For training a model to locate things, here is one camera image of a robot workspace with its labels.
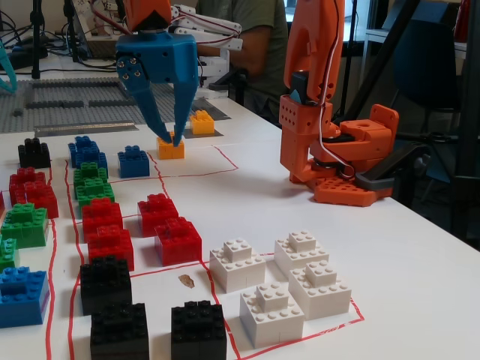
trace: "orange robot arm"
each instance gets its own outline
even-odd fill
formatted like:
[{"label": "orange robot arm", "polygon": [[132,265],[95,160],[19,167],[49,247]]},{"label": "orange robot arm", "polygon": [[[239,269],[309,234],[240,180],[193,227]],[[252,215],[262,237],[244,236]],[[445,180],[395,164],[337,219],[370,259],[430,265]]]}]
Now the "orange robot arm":
[{"label": "orange robot arm", "polygon": [[369,170],[392,152],[398,114],[376,105],[370,119],[332,123],[329,101],[340,70],[344,2],[297,2],[283,77],[290,90],[280,99],[280,163],[318,202],[368,206],[391,189],[363,191],[353,178],[356,170]]},{"label": "orange robot arm", "polygon": [[124,0],[131,32],[166,29],[172,22],[170,0]]},{"label": "orange robot arm", "polygon": [[289,89],[292,88],[293,73],[308,71],[307,96],[319,101],[330,60],[326,99],[333,96],[344,42],[344,14],[344,0],[298,0],[283,77]]}]

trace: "red lego brick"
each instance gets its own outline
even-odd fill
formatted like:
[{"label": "red lego brick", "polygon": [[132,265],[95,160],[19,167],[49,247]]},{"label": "red lego brick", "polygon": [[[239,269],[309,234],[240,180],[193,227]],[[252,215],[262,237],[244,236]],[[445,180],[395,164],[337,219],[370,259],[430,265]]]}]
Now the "red lego brick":
[{"label": "red lego brick", "polygon": [[163,266],[189,263],[202,259],[202,238],[184,217],[167,219],[155,227],[155,250]]},{"label": "red lego brick", "polygon": [[96,234],[88,240],[88,261],[98,257],[114,256],[117,260],[127,260],[128,271],[135,270],[134,247],[128,230],[117,225],[100,226]]},{"label": "red lego brick", "polygon": [[23,192],[23,185],[26,182],[41,182],[42,184],[46,184],[45,173],[35,173],[35,169],[33,167],[27,167],[26,169],[20,168],[16,171],[16,174],[11,175],[8,190],[10,192],[10,201],[12,206],[17,204],[16,192]]},{"label": "red lego brick", "polygon": [[90,205],[82,208],[83,238],[89,242],[91,234],[97,234],[98,228],[116,225],[123,229],[122,212],[120,205],[110,202],[110,199],[93,199]]},{"label": "red lego brick", "polygon": [[148,195],[148,201],[140,201],[138,203],[138,215],[139,226],[144,238],[156,236],[155,227],[164,225],[167,219],[179,217],[173,201],[167,199],[162,193]]},{"label": "red lego brick", "polygon": [[0,191],[0,217],[3,215],[5,210],[5,203],[3,202],[3,193]]},{"label": "red lego brick", "polygon": [[49,219],[59,216],[59,205],[55,193],[50,185],[42,181],[26,182],[23,184],[23,190],[15,191],[15,197],[19,204],[31,203],[36,209],[46,209]]}]

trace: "black lego brick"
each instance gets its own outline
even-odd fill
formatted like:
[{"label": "black lego brick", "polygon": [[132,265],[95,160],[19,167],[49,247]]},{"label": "black lego brick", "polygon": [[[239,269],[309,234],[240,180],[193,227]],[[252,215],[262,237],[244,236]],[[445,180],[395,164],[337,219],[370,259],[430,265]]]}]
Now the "black lego brick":
[{"label": "black lego brick", "polygon": [[172,309],[172,360],[225,360],[227,333],[222,305],[189,301]]},{"label": "black lego brick", "polygon": [[37,137],[25,139],[25,145],[18,146],[18,157],[20,167],[34,167],[35,169],[51,167],[48,145],[45,142],[40,143]]},{"label": "black lego brick", "polygon": [[149,360],[144,304],[110,304],[91,316],[91,360]]},{"label": "black lego brick", "polygon": [[102,311],[112,303],[132,303],[127,260],[99,257],[80,266],[80,295],[84,315]]}]

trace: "black pole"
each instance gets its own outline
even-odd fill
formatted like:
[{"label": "black pole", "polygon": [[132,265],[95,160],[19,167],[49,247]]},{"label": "black pole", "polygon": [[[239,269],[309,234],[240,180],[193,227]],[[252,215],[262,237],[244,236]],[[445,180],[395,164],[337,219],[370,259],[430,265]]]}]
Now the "black pole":
[{"label": "black pole", "polygon": [[75,9],[74,9],[74,6],[72,5],[71,0],[64,1],[63,14],[67,18],[67,22],[68,22],[67,40],[68,40],[68,45],[70,46],[70,49],[72,52],[72,59],[73,59],[73,62],[78,62],[77,39],[75,38],[75,28],[74,28]]},{"label": "black pole", "polygon": [[470,3],[463,99],[458,128],[457,161],[452,184],[451,234],[467,240],[470,208],[480,178],[476,177],[477,136],[480,133],[480,1]]},{"label": "black pole", "polygon": [[348,82],[350,80],[350,67],[352,66],[353,38],[355,36],[356,14],[357,14],[357,0],[353,0],[352,1],[352,21],[350,23],[351,24],[350,38],[348,40],[348,48],[346,51],[345,73],[343,74],[342,100],[340,102],[340,112],[339,112],[340,116],[343,116],[345,114],[345,106],[347,104]]},{"label": "black pole", "polygon": [[40,79],[40,26],[45,23],[42,14],[42,0],[33,0],[30,22],[33,24],[33,69],[31,69],[31,78]]},{"label": "black pole", "polygon": [[380,78],[383,69],[389,62],[392,53],[395,51],[395,47],[397,47],[398,41],[404,33],[404,30],[412,18],[413,13],[415,13],[419,2],[420,0],[406,0],[402,10],[398,14],[397,19],[391,27],[391,30],[388,32],[388,36],[380,48],[373,66],[368,71],[364,82],[361,84],[357,95],[353,99],[350,108],[346,111],[346,114],[342,120],[355,120],[359,117],[363,106],[367,102],[367,99],[377,83],[377,80]]}]

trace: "white lego brick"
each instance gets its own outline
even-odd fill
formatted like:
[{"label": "white lego brick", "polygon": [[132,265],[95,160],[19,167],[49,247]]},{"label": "white lego brick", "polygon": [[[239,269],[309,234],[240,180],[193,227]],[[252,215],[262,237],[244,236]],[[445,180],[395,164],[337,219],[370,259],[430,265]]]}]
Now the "white lego brick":
[{"label": "white lego brick", "polygon": [[295,251],[287,239],[280,239],[275,242],[274,260],[286,277],[289,276],[290,270],[301,269],[308,263],[328,259],[329,254],[318,242],[315,243],[313,250],[303,252]]},{"label": "white lego brick", "polygon": [[240,320],[257,349],[302,338],[305,315],[290,294],[286,308],[262,312],[255,295],[246,292],[240,296]]},{"label": "white lego brick", "polygon": [[329,286],[314,287],[303,271],[292,270],[288,290],[305,314],[306,320],[347,313],[352,290],[337,279]]},{"label": "white lego brick", "polygon": [[210,251],[210,272],[226,293],[265,282],[266,261],[252,251],[251,258],[230,262],[223,249]]},{"label": "white lego brick", "polygon": [[305,267],[304,275],[312,287],[327,287],[337,281],[337,272],[327,260],[309,262]]},{"label": "white lego brick", "polygon": [[317,240],[307,230],[291,232],[288,242],[297,253],[315,250],[317,245]]},{"label": "white lego brick", "polygon": [[282,310],[288,307],[288,298],[290,295],[287,291],[286,284],[264,283],[256,287],[255,294],[256,300],[264,313]]},{"label": "white lego brick", "polygon": [[231,263],[236,263],[250,259],[252,247],[243,238],[236,238],[223,244],[223,253]]}]

